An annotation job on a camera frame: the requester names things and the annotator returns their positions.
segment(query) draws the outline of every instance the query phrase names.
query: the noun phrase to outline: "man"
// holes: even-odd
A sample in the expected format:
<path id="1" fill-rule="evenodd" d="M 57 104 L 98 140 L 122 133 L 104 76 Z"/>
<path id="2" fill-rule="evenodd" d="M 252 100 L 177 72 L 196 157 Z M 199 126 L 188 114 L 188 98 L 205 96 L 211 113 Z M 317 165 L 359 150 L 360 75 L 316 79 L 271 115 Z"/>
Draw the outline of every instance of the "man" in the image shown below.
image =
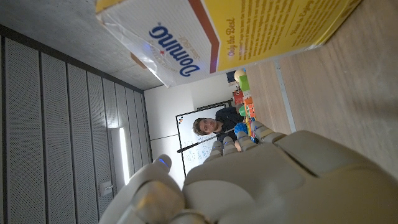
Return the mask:
<path id="1" fill-rule="evenodd" d="M 240 151 L 240 145 L 233 129 L 238 123 L 244 122 L 244 117 L 239 114 L 240 106 L 224 108 L 216 112 L 216 119 L 198 118 L 193 122 L 193 132 L 197 135 L 217 134 L 217 140 L 223 142 L 226 136 L 231 137 L 236 148 Z"/>

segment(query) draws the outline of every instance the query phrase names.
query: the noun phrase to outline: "ceiling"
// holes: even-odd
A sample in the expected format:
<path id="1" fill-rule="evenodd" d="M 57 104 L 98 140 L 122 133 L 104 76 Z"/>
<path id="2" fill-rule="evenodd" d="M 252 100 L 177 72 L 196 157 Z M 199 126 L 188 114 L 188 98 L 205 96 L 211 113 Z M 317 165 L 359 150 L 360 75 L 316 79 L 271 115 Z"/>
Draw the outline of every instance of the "ceiling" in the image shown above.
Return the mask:
<path id="1" fill-rule="evenodd" d="M 162 85 L 97 21 L 95 0 L 1 0 L 0 24 L 141 90 Z"/>

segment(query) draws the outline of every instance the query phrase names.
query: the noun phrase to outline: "whiteboard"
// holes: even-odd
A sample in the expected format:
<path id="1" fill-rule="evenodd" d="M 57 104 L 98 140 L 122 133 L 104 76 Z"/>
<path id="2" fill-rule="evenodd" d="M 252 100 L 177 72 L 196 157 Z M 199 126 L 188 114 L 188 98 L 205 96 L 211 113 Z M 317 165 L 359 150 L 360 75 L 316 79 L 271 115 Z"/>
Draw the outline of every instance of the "whiteboard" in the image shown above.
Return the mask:
<path id="1" fill-rule="evenodd" d="M 210 108 L 201 111 L 194 111 L 189 114 L 183 114 L 176 116 L 178 135 L 180 137 L 181 148 L 195 144 L 196 142 L 203 141 L 205 139 L 216 136 L 216 134 L 209 134 L 206 136 L 198 136 L 193 132 L 192 124 L 197 118 L 216 118 L 216 112 L 225 108 L 225 105 L 217 106 L 215 108 Z M 188 172 L 202 164 L 207 157 L 209 157 L 211 152 L 211 147 L 213 143 L 217 140 L 214 138 L 207 142 L 201 143 L 195 147 L 192 147 L 183 153 L 183 164 L 185 167 L 185 173 Z"/>

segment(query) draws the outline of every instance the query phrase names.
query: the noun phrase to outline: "wall light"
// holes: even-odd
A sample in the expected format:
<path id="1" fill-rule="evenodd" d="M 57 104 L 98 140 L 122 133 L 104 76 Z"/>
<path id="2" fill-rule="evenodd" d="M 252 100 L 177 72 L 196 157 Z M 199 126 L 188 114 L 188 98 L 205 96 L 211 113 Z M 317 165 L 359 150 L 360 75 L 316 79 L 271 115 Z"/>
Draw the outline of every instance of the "wall light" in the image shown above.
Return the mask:
<path id="1" fill-rule="evenodd" d="M 119 190 L 124 185 L 127 185 L 130 181 L 124 128 L 116 128 L 112 130 L 112 145 L 116 172 L 116 185 L 118 186 Z"/>

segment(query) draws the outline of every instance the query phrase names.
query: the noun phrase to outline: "green object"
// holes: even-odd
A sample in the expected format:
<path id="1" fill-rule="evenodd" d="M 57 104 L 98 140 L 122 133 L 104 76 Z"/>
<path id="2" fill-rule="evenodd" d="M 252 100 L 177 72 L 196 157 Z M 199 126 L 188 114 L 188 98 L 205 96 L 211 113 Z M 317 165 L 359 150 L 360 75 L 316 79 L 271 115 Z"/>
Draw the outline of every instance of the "green object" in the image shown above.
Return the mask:
<path id="1" fill-rule="evenodd" d="M 250 90 L 247 75 L 242 75 L 239 77 L 239 86 L 241 87 L 242 91 Z"/>
<path id="2" fill-rule="evenodd" d="M 244 108 L 244 105 L 239 108 L 239 114 L 241 116 L 246 116 L 246 110 Z"/>

